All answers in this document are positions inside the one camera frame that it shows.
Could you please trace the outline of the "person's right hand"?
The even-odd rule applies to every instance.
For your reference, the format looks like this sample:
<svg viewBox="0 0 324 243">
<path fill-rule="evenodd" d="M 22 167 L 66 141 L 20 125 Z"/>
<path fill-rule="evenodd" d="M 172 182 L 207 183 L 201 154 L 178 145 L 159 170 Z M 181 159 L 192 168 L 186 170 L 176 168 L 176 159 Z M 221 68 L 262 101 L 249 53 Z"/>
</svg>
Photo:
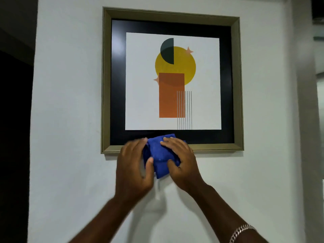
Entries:
<svg viewBox="0 0 324 243">
<path fill-rule="evenodd" d="M 178 138 L 163 138 L 160 144 L 171 149 L 180 159 L 181 175 L 174 183 L 189 195 L 195 195 L 206 183 L 201 177 L 193 150 L 187 143 Z"/>
</svg>

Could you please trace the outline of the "person's left hand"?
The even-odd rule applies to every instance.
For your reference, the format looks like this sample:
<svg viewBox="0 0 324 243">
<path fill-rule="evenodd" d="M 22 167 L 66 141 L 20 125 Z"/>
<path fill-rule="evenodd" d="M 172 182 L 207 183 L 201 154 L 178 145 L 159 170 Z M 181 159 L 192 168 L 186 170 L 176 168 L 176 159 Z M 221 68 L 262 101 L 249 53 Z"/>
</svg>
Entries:
<svg viewBox="0 0 324 243">
<path fill-rule="evenodd" d="M 144 197 L 153 186 L 144 185 L 141 173 L 142 152 L 148 138 L 127 142 L 117 158 L 115 195 L 123 197 Z"/>
</svg>

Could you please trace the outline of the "blue microfiber cloth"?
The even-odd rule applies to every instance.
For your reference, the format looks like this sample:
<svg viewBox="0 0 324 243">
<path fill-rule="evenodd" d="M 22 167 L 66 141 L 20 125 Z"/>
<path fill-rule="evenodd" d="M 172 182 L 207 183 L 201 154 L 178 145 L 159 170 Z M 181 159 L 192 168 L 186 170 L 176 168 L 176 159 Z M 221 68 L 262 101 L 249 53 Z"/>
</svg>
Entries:
<svg viewBox="0 0 324 243">
<path fill-rule="evenodd" d="M 179 157 L 169 148 L 164 147 L 160 144 L 163 138 L 175 138 L 175 134 L 168 134 L 149 138 L 145 147 L 143 148 L 143 160 L 144 167 L 146 166 L 147 160 L 153 158 L 154 172 L 157 179 L 163 178 L 169 174 L 167 162 L 173 160 L 176 166 L 180 165 Z"/>
</svg>

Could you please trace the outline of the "person's left forearm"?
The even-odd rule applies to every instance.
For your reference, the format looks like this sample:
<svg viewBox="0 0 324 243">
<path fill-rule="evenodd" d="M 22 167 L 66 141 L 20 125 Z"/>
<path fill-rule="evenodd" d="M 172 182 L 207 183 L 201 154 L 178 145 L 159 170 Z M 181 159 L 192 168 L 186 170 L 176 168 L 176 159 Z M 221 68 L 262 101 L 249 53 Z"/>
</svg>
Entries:
<svg viewBox="0 0 324 243">
<path fill-rule="evenodd" d="M 125 218 L 142 199 L 115 195 L 68 243 L 110 243 Z"/>
</svg>

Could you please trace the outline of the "person's right forearm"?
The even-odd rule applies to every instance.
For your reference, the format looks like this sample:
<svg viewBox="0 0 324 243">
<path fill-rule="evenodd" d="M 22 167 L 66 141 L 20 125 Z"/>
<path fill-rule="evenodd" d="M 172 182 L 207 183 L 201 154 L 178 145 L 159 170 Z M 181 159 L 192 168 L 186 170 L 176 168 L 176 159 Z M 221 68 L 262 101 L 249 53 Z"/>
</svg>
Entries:
<svg viewBox="0 0 324 243">
<path fill-rule="evenodd" d="M 220 243 L 269 243 L 242 219 L 210 185 L 192 198 L 205 215 Z"/>
</svg>

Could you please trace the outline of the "gold framed abstract art picture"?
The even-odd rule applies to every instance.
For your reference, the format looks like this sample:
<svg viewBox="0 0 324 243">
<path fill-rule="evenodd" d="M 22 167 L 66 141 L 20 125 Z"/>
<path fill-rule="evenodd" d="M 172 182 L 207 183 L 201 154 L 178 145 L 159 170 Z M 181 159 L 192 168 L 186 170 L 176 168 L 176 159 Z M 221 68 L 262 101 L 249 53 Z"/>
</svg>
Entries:
<svg viewBox="0 0 324 243">
<path fill-rule="evenodd" d="M 101 153 L 175 134 L 244 150 L 240 18 L 103 8 Z"/>
</svg>

